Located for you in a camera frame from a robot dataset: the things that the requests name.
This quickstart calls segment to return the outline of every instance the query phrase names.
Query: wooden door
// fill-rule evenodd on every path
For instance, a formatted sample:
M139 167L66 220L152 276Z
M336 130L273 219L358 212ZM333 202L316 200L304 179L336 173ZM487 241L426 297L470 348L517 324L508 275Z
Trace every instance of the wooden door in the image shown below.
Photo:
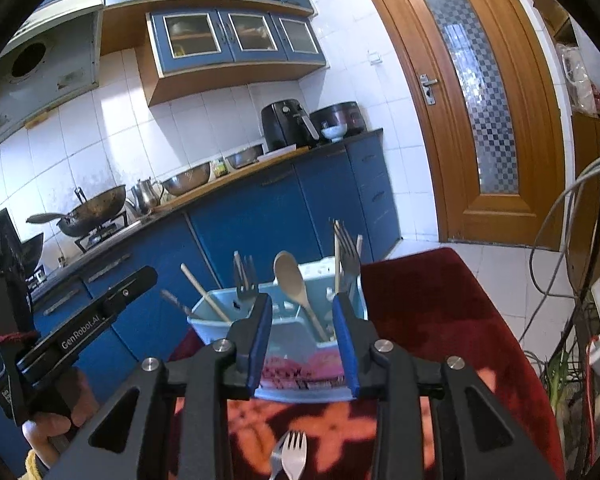
M441 240L533 243L564 188L564 152L548 67L519 1L374 3L418 111ZM543 245L558 247L561 225L555 218Z

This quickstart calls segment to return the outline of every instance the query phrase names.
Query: white tile floor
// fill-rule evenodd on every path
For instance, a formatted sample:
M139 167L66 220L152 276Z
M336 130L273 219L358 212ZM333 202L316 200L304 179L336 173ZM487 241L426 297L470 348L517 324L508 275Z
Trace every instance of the white tile floor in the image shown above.
M534 287L529 273L530 249L403 240L396 246L389 258L399 258L441 246L451 247L460 255L467 267L477 277L478 282L487 292L511 331L516 337L520 337L529 317L542 298L542 294ZM536 251L534 254L534 274L541 287L547 286L557 261L558 253ZM564 260L552 292L571 294ZM573 300L547 298L533 325L526 333L522 347L534 352L542 360L547 359L557 345L560 331L572 310Z

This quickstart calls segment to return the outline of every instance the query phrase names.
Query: countertop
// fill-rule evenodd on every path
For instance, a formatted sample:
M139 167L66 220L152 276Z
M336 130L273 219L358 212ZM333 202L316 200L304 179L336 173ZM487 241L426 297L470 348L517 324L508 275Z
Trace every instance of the countertop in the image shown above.
M208 184L200 186L197 189L189 191L188 193L185 193L184 195L179 196L176 199L159 206L158 208L156 208L155 211L152 211L148 215L137 220L136 222L133 222L128 227L121 229L111 238L108 238L103 243L97 245L97 247L88 251L86 254L82 254L76 259L71 260L67 266L61 269L56 269L55 271L50 273L46 281L32 292L32 300L34 303L41 300L56 286L61 285L61 283L65 280L68 280L72 276L75 276L89 263L108 253L113 248L126 241L127 239L131 238L132 236L135 236L143 229L154 225L155 223L159 222L160 220L166 218L171 214L183 210L186 206L190 205L196 200L201 199L203 196L210 195L211 193L222 189L233 182L237 182L252 174L258 173L259 171L263 171L278 164L281 164L282 162L288 162L290 160L294 162L299 162L300 160L311 159L314 156L329 155L330 153L337 152L338 150L342 149L344 146L352 142L358 142L359 140L363 140L367 137L378 135L380 133L382 133L382 128L369 130L367 132L363 132L361 134L357 134L351 137L345 137L339 142L332 142L331 144L316 146L312 150L295 150L294 152L287 153L277 158L272 158L270 160L265 160L263 162L251 164L250 166L242 168L241 170L234 171L233 173L225 175L212 182L209 182Z

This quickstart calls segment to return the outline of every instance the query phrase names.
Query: checkered glass panel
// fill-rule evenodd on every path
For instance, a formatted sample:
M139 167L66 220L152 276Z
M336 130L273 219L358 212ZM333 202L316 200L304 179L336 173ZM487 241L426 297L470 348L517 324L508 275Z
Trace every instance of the checkered glass panel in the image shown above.
M518 193L509 104L493 50L469 0L424 0L456 67L474 131L481 193Z

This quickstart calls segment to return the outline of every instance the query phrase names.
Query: metal kettle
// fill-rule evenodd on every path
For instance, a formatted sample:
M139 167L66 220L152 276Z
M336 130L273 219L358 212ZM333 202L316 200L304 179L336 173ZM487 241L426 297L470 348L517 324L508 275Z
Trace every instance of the metal kettle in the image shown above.
M146 215L152 208L160 205L160 200L164 195L164 187L162 188L160 195L158 195L154 190L150 178L146 180L138 179L138 182L132 186L131 193L134 196L134 201L132 203L131 200L127 198L127 203L129 203L137 213Z

